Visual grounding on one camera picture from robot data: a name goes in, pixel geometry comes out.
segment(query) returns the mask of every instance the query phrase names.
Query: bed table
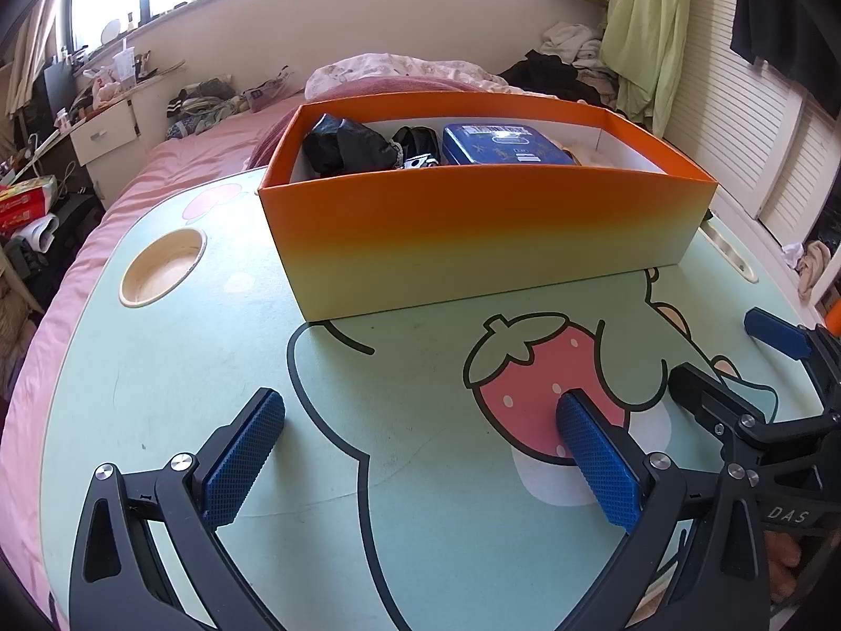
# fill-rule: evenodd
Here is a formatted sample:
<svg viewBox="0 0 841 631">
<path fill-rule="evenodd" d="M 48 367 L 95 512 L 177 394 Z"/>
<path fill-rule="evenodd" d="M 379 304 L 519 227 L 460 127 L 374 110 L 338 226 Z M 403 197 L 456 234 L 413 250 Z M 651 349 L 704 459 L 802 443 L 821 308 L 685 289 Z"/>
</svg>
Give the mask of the bed table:
<svg viewBox="0 0 841 631">
<path fill-rule="evenodd" d="M 666 390 L 682 362 L 769 420 L 821 410 L 801 365 L 744 333 L 754 306 L 797 318 L 716 219 L 758 282 L 699 231 L 677 266 L 306 324 L 255 195 L 262 174 L 153 208 L 88 300 L 56 387 L 41 483 L 45 565 L 65 616 L 95 467 L 153 470 L 195 452 L 259 387 L 283 396 L 286 427 L 218 535 L 284 628 L 324 631 L 561 623 L 623 533 L 554 429 L 562 391 L 581 387 L 643 450 L 699 470 L 722 461 Z M 206 235 L 198 265 L 161 299 L 125 307 L 129 263 L 184 226 Z M 209 622 L 156 526 L 182 604 Z M 667 557 L 680 533 L 673 542 Z"/>
</svg>

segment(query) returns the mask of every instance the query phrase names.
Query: round hole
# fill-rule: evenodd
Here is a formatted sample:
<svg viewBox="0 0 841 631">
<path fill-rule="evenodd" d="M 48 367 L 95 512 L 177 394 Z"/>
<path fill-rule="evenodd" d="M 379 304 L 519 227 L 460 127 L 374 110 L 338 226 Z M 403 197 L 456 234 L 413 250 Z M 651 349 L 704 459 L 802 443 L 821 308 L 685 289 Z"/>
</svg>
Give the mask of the round hole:
<svg viewBox="0 0 841 631">
<path fill-rule="evenodd" d="M 161 299 L 196 267 L 206 245 L 207 237 L 196 228 L 177 229 L 152 242 L 125 271 L 120 303 L 134 309 Z"/>
</svg>

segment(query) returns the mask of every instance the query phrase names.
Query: cardboard box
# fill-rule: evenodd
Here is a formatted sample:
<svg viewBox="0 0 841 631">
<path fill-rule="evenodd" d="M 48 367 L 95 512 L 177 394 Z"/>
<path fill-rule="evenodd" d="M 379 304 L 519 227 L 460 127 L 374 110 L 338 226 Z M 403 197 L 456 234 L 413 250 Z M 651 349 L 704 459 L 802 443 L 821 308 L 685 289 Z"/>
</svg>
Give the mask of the cardboard box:
<svg viewBox="0 0 841 631">
<path fill-rule="evenodd" d="M 402 125 L 516 120 L 617 168 L 438 166 L 313 179 L 301 150 L 324 113 Z M 259 195 L 306 320 L 677 263 L 716 190 L 684 155 L 597 107 L 487 92 L 405 92 L 300 107 Z"/>
</svg>

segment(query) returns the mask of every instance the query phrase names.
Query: textured rubber pad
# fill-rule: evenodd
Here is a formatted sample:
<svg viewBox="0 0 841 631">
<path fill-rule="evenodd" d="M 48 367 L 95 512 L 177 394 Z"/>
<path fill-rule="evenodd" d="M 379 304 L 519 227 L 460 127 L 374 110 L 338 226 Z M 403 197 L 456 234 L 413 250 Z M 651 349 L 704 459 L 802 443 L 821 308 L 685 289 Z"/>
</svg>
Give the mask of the textured rubber pad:
<svg viewBox="0 0 841 631">
<path fill-rule="evenodd" d="M 763 309 L 750 309 L 744 315 L 744 330 L 793 360 L 805 360 L 812 355 L 809 340 L 800 329 Z"/>
<path fill-rule="evenodd" d="M 275 391 L 266 396 L 204 483 L 202 518 L 211 528 L 234 521 L 280 432 L 286 410 Z"/>
<path fill-rule="evenodd" d="M 639 485 L 598 425 L 572 394 L 561 397 L 558 432 L 611 524 L 631 533 L 640 518 Z"/>
</svg>

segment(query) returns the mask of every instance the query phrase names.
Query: gradient box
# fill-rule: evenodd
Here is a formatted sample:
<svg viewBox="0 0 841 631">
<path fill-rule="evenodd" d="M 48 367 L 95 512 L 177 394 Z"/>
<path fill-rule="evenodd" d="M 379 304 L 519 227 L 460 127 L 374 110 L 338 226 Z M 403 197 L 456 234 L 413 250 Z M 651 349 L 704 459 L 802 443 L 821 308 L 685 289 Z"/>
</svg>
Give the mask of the gradient box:
<svg viewBox="0 0 841 631">
<path fill-rule="evenodd" d="M 621 167 L 438 166 L 312 179 L 304 136 L 324 113 L 391 137 L 402 125 L 516 121 Z M 305 104 L 258 193 L 308 321 L 677 263 L 716 181 L 598 107 L 489 92 L 402 92 Z"/>
</svg>

